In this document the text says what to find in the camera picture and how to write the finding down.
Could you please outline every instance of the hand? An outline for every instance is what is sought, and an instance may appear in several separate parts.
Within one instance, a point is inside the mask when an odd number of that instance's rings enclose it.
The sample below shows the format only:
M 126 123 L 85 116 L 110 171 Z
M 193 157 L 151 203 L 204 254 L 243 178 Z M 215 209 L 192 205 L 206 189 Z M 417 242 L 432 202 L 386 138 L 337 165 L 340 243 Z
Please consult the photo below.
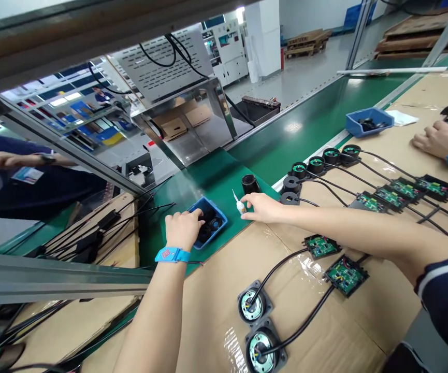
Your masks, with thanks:
M 0 152 L 0 169 L 14 169 L 22 166 L 36 167 L 43 164 L 39 155 L 19 155 L 7 152 Z
M 165 217 L 167 246 L 191 251 L 198 238 L 199 229 L 205 223 L 204 220 L 198 220 L 200 215 L 203 215 L 201 209 L 196 209 L 193 212 L 176 212 L 174 216 L 167 215 Z
M 424 129 L 425 135 L 417 134 L 412 144 L 426 153 L 445 159 L 448 155 L 448 123 L 436 121 Z
M 255 220 L 263 223 L 279 223 L 283 219 L 285 207 L 276 200 L 270 198 L 265 193 L 251 193 L 245 195 L 241 202 L 248 202 L 246 207 L 253 209 L 255 212 L 246 212 L 241 215 L 242 219 Z

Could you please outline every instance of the white pillar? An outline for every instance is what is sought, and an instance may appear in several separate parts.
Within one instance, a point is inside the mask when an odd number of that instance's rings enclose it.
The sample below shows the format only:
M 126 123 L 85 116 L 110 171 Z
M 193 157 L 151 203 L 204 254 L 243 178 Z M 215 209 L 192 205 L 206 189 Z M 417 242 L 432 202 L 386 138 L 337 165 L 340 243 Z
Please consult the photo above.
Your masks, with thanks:
M 248 40 L 258 75 L 266 79 L 281 69 L 279 0 L 262 0 L 244 8 Z

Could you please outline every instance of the cardboard sheet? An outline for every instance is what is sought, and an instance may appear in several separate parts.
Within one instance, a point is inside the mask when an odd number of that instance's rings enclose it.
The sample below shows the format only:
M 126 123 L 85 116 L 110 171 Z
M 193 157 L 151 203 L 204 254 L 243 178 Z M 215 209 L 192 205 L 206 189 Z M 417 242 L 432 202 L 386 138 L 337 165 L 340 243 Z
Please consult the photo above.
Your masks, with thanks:
M 448 168 L 442 161 L 409 145 L 416 132 L 440 118 L 439 110 L 446 105 L 448 77 L 427 76 L 391 106 L 419 117 L 417 124 L 349 142 L 396 162 L 412 174 L 429 173 L 448 181 Z M 399 176 L 391 166 L 373 157 L 362 154 L 362 158 L 390 178 Z M 350 171 L 375 185 L 385 183 L 361 165 Z M 326 178 L 354 192 L 373 191 L 338 170 L 329 171 Z M 336 192 L 347 203 L 354 198 L 346 192 Z M 327 189 L 316 183 L 305 183 L 301 196 L 320 206 L 341 206 Z M 421 202 L 416 209 L 426 214 L 432 207 Z M 418 217 L 404 212 L 395 219 L 415 222 Z M 448 216 L 440 212 L 433 220 L 448 230 Z M 250 329 L 238 314 L 237 296 L 254 280 L 263 280 L 280 259 L 301 249 L 301 242 L 311 234 L 291 226 L 253 223 L 186 279 L 178 373 L 248 371 L 244 337 Z M 361 255 L 348 248 L 343 251 L 355 260 Z M 322 273 L 336 258 L 333 255 L 313 262 L 310 254 L 301 254 L 277 270 L 265 285 L 274 305 L 270 318 L 281 339 L 297 330 L 325 293 L 328 284 L 321 280 Z M 386 355 L 402 339 L 421 305 L 394 264 L 370 258 L 363 266 L 370 278 L 349 299 L 336 290 L 331 294 L 310 326 L 286 348 L 288 362 L 281 372 L 363 373 L 381 369 Z M 83 372 L 110 373 L 124 333 L 90 356 L 84 362 Z
M 111 209 L 119 210 L 125 204 L 131 202 L 133 197 L 122 194 L 110 201 L 102 212 L 95 216 L 88 224 L 80 229 L 73 237 L 94 226 L 98 220 L 105 216 Z M 131 216 L 136 211 L 136 205 L 132 204 L 121 213 L 122 219 Z M 98 258 L 102 257 L 109 249 L 116 245 L 122 238 L 130 233 L 137 222 L 132 220 L 100 250 Z M 115 251 L 113 251 L 102 265 L 124 268 L 136 268 L 139 265 L 138 255 L 139 237 L 137 231 L 126 239 Z M 91 338 L 101 333 L 118 314 L 129 307 L 134 301 L 133 296 L 122 296 L 112 298 L 97 298 L 90 302 L 80 303 L 78 300 L 65 306 L 55 315 L 43 322 L 33 332 L 27 335 L 23 342 L 26 347 L 20 359 L 14 365 L 19 367 L 33 363 L 55 364 L 78 351 Z M 37 302 L 28 305 L 18 316 L 15 324 L 18 324 L 32 315 L 42 311 L 54 302 Z M 26 372 L 37 373 L 43 369 L 31 369 Z

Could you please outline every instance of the id badge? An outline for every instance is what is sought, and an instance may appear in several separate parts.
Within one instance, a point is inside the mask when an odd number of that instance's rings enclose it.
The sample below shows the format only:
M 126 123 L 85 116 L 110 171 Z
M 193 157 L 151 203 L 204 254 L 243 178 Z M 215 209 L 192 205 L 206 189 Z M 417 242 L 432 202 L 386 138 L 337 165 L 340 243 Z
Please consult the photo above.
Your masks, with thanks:
M 41 172 L 33 167 L 22 167 L 11 177 L 13 180 L 22 181 L 27 184 L 34 185 L 44 172 Z

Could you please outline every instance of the white glue bottle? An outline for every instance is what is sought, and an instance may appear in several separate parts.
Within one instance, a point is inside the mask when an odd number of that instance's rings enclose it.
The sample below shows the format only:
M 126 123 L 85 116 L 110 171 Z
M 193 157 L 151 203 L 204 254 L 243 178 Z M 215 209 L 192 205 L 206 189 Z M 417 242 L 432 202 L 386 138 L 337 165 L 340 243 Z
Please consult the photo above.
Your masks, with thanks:
M 234 189 L 233 189 L 233 194 L 234 194 L 234 198 L 236 199 L 236 208 L 238 209 L 239 213 L 241 215 L 243 215 L 246 212 L 246 207 L 244 206 L 243 202 L 238 200 L 238 197 L 236 197 L 236 193 L 234 193 Z

